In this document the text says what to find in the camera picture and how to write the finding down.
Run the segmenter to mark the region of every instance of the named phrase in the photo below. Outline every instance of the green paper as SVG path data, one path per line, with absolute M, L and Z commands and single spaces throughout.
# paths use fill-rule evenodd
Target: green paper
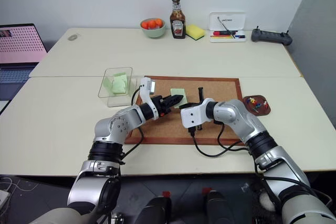
M 104 77 L 104 79 L 103 79 L 103 86 L 109 92 L 110 95 L 113 95 L 113 92 L 112 92 L 112 82 L 110 82 L 109 78 Z
M 115 94 L 125 94 L 127 90 L 127 74 L 116 73 L 113 75 L 112 92 Z
M 188 103 L 187 96 L 185 95 L 185 90 L 184 89 L 170 89 L 170 94 L 171 95 L 175 95 L 175 94 L 183 95 L 182 100 L 177 105 L 175 105 L 174 108 L 177 109 L 179 106 Z

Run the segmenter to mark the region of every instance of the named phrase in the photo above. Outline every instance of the wire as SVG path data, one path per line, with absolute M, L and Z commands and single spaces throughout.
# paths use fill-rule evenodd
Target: wire
M 106 218 L 108 217 L 109 215 L 107 214 L 107 215 L 105 215 L 104 216 L 104 218 L 99 222 L 99 224 L 103 224 L 104 223 L 104 221 L 106 220 Z
M 217 143 L 218 143 L 223 149 L 225 149 L 225 150 L 227 150 L 227 151 L 231 151 L 231 152 L 248 151 L 247 148 L 230 149 L 230 148 L 228 148 L 228 147 L 225 147 L 225 146 L 220 142 L 220 139 L 219 139 L 219 138 L 221 137 L 222 133 L 224 132 L 224 129 L 225 129 L 225 124 L 222 124 L 222 128 L 221 128 L 220 133 L 219 133 L 219 135 L 218 135 L 218 137 L 217 137 Z
M 313 188 L 312 188 L 312 190 L 313 190 L 315 193 L 320 194 L 320 195 L 322 195 L 323 197 L 327 198 L 327 199 L 328 199 L 328 202 L 326 203 L 326 207 L 328 207 L 328 208 L 331 207 L 331 205 L 332 205 L 332 198 L 331 198 L 328 194 L 325 194 L 325 193 L 323 193 L 323 192 L 321 192 L 321 191 L 318 191 L 318 190 L 316 190 L 316 189 L 313 189 Z
M 107 220 L 108 224 L 111 224 L 111 219 L 112 219 L 112 212 L 109 213 L 109 218 Z
M 136 89 L 135 92 L 133 93 L 133 95 L 132 95 L 132 100 L 131 100 L 131 105 L 133 105 L 135 95 L 136 95 L 136 93 L 137 93 L 139 90 L 140 90 L 140 87 L 139 87 L 138 89 Z
M 34 190 L 39 184 L 37 184 L 36 186 L 34 186 L 32 189 L 29 189 L 29 190 L 25 190 L 25 189 L 22 189 L 18 186 L 19 183 L 17 184 L 14 184 L 14 183 L 9 183 L 9 182 L 0 182 L 0 184 L 10 184 L 10 185 L 13 185 L 13 186 L 16 186 L 19 190 L 21 191 L 32 191 Z
M 121 158 L 121 160 L 123 160 L 125 157 L 127 157 L 131 152 L 134 151 L 135 148 L 137 148 L 142 143 L 142 141 L 144 139 L 143 132 L 142 132 L 142 129 L 140 127 L 138 127 L 138 130 L 139 130 L 139 132 L 141 134 L 140 141 L 135 146 L 133 146 L 133 148 L 131 148 L 128 152 L 126 152 L 125 155 Z
M 210 154 L 206 154 L 206 153 L 202 152 L 201 149 L 198 147 L 198 144 L 197 144 L 197 141 L 196 141 L 195 137 L 194 137 L 194 136 L 191 136 L 191 137 L 192 137 L 192 139 L 193 139 L 193 141 L 194 141 L 194 145 L 195 145 L 196 149 L 197 149 L 202 155 L 204 155 L 204 156 L 206 156 L 206 157 L 219 157 L 219 156 L 223 155 L 224 153 L 226 153 L 227 151 L 230 151 L 230 149 L 231 149 L 232 147 L 234 147 L 235 145 L 237 145 L 237 144 L 240 143 L 240 141 L 237 141 L 237 142 L 233 143 L 232 145 L 230 145 L 230 146 L 227 148 L 227 150 L 223 150 L 222 152 L 220 152 L 220 153 L 218 153 L 218 154 L 215 154 L 215 155 L 210 155 Z
M 17 184 L 13 184 L 13 185 L 16 185 L 16 187 L 15 187 L 14 190 L 11 192 L 11 194 L 10 194 L 8 200 L 7 200 L 6 208 L 5 208 L 5 210 L 2 212 L 2 214 L 0 215 L 0 218 L 6 213 L 8 207 L 9 207 L 9 202 L 10 202 L 10 200 L 11 200 L 11 198 L 12 198 L 12 196 L 13 196 L 15 190 L 16 190 L 16 188 L 19 188 L 17 185 L 20 183 L 20 181 L 21 181 L 21 179 L 19 179 L 19 181 L 17 182 Z
M 264 176 L 263 174 L 259 174 L 258 173 L 258 168 L 257 168 L 257 164 L 254 162 L 254 169 L 255 172 L 257 174 L 258 177 L 260 177 L 261 179 L 265 179 L 265 180 L 278 180 L 278 181 L 285 181 L 285 182 L 290 182 L 293 184 L 297 184 L 299 186 L 304 187 L 311 195 L 315 196 L 318 198 L 318 196 L 316 195 L 316 193 L 313 191 L 313 189 L 310 186 L 307 186 L 305 183 L 295 180 L 295 179 L 291 179 L 291 178 L 282 178 L 282 177 L 268 177 L 268 176 Z
M 10 189 L 10 187 L 12 186 L 13 181 L 12 181 L 12 179 L 9 178 L 9 177 L 5 177 L 5 178 L 7 178 L 7 179 L 10 180 L 10 185 L 9 185 L 8 188 L 6 189 L 6 191 L 8 191 L 8 190 Z

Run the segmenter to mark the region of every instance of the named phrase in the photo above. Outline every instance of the laptop screen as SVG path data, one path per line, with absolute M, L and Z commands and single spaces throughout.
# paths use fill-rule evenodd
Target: laptop screen
M 0 64 L 40 62 L 46 54 L 34 24 L 0 26 Z

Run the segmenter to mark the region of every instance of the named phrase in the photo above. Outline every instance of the black cable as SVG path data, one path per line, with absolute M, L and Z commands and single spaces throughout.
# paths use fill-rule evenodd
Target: black cable
M 221 142 L 220 142 L 220 137 L 221 137 L 221 135 L 222 135 L 222 133 L 224 132 L 224 129 L 225 129 L 225 124 L 222 124 L 222 129 L 220 130 L 220 133 L 219 133 L 219 135 L 218 135 L 218 137 L 217 137 L 217 143 L 223 148 L 223 149 L 225 149 L 225 150 L 227 150 L 227 151 L 231 151 L 231 152 L 238 152 L 238 151 L 248 151 L 248 149 L 247 148 L 238 148 L 238 149 L 229 149 L 228 147 L 225 147 Z
M 138 89 L 136 89 L 135 90 L 135 92 L 133 93 L 133 95 L 132 95 L 132 100 L 131 100 L 131 105 L 133 105 L 133 103 L 134 103 L 134 97 L 135 97 L 135 95 L 137 94 L 137 92 L 140 90 L 140 87 L 138 88 Z
M 121 158 L 121 160 L 123 160 L 125 157 L 127 157 L 127 155 L 129 155 L 131 152 L 133 152 L 134 149 L 137 148 L 142 143 L 142 141 L 144 139 L 143 132 L 142 132 L 142 129 L 140 127 L 138 127 L 138 130 L 139 130 L 139 132 L 141 134 L 140 141 L 135 146 L 133 146 L 133 148 L 131 148 L 128 152 L 126 152 L 125 155 Z
M 291 178 L 282 178 L 282 177 L 268 177 L 268 176 L 264 176 L 263 174 L 259 174 L 258 173 L 258 168 L 257 168 L 257 164 L 254 162 L 254 169 L 256 172 L 256 175 L 258 177 L 260 177 L 261 179 L 266 179 L 266 180 L 278 180 L 278 181 L 285 181 L 285 182 L 290 182 L 293 184 L 297 184 L 299 186 L 304 187 L 311 195 L 315 196 L 318 198 L 318 196 L 316 195 L 316 193 L 313 191 L 313 189 L 310 186 L 307 186 L 305 183 L 295 180 L 295 179 L 291 179 Z
M 111 219 L 112 219 L 112 212 L 109 213 L 109 218 L 107 220 L 108 224 L 111 224 Z
M 99 222 L 99 224 L 103 224 L 104 221 L 106 220 L 106 218 L 108 217 L 109 215 L 105 215 L 104 218 Z
M 133 96 L 132 96 L 132 100 L 131 100 L 131 105 L 133 105 L 133 102 L 134 102 L 134 97 L 136 95 L 136 93 L 140 90 L 140 87 L 138 89 L 135 90 L 135 92 L 133 93 Z M 133 146 L 133 148 L 131 148 L 128 152 L 125 153 L 125 155 L 122 156 L 121 160 L 123 160 L 125 157 L 127 157 L 127 155 L 129 155 L 131 152 L 134 151 L 135 148 L 137 148 L 143 141 L 144 139 L 144 136 L 143 136 L 143 132 L 142 132 L 142 129 L 140 127 L 138 127 L 138 130 L 141 134 L 141 139 L 140 141 L 135 145 Z
M 223 155 L 224 153 L 226 153 L 227 151 L 230 151 L 230 149 L 231 149 L 232 147 L 234 147 L 235 145 L 237 145 L 237 144 L 240 143 L 240 141 L 237 141 L 237 142 L 233 143 L 232 145 L 230 145 L 230 146 L 227 148 L 227 150 L 224 150 L 224 151 L 222 151 L 222 152 L 220 152 L 220 153 L 218 153 L 218 154 L 215 154 L 215 155 L 210 155 L 210 154 L 206 154 L 206 153 L 204 153 L 204 152 L 201 151 L 201 149 L 198 147 L 198 144 L 197 144 L 197 142 L 196 142 L 195 136 L 191 136 L 191 137 L 192 137 L 192 139 L 193 139 L 193 141 L 194 141 L 194 145 L 195 145 L 196 149 L 197 149 L 202 155 L 204 155 L 204 156 L 206 156 L 206 157 L 219 157 L 219 156 Z
M 326 203 L 326 207 L 328 207 L 328 208 L 331 207 L 331 205 L 332 205 L 332 198 L 331 198 L 328 194 L 325 194 L 325 193 L 323 193 L 323 192 L 321 192 L 321 191 L 318 191 L 318 190 L 316 190 L 316 189 L 313 189 L 313 188 L 312 188 L 312 190 L 313 190 L 315 193 L 320 194 L 320 195 L 322 195 L 323 197 L 327 198 L 327 199 L 328 199 L 328 202 Z

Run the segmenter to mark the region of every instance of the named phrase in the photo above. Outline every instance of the wooden frame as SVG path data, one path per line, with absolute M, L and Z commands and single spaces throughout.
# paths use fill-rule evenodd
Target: wooden frame
M 239 100 L 243 99 L 242 91 L 240 89 L 240 83 L 238 78 L 201 78 L 201 77 L 166 77 L 166 76 L 148 76 L 149 78 L 153 80 L 182 80 L 182 81 L 227 81 L 227 82 L 234 82 L 236 87 L 236 94 Z M 141 104 L 141 98 L 138 96 L 136 100 L 136 104 Z M 134 136 L 134 133 L 131 132 L 129 137 L 126 139 L 126 144 L 136 144 L 140 140 L 140 136 Z M 197 143 L 199 145 L 218 145 L 217 143 L 217 133 L 214 133 L 214 137 L 203 137 L 203 138 L 197 138 L 196 133 L 196 139 Z M 144 140 L 143 144 L 194 144 L 191 137 L 153 137 L 149 136 L 146 137 L 146 133 L 144 132 Z M 231 145 L 234 142 L 239 140 L 238 137 L 236 138 L 223 138 L 221 139 L 221 143 L 224 145 Z

